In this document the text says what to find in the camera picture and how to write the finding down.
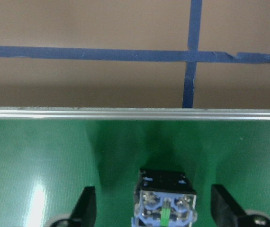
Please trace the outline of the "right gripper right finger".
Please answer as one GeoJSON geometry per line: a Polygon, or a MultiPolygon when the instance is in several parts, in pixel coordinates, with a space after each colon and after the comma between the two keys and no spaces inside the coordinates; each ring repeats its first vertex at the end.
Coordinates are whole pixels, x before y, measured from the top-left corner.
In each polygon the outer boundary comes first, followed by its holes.
{"type": "Polygon", "coordinates": [[[217,227],[251,226],[251,217],[221,184],[211,186],[210,210],[217,227]]]}

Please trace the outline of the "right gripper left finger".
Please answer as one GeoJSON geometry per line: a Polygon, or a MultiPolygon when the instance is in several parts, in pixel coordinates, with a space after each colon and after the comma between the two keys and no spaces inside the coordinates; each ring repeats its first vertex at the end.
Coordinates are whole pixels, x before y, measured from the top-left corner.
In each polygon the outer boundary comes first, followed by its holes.
{"type": "Polygon", "coordinates": [[[94,227],[97,217],[97,200],[94,186],[83,189],[69,216],[70,227],[94,227]]]}

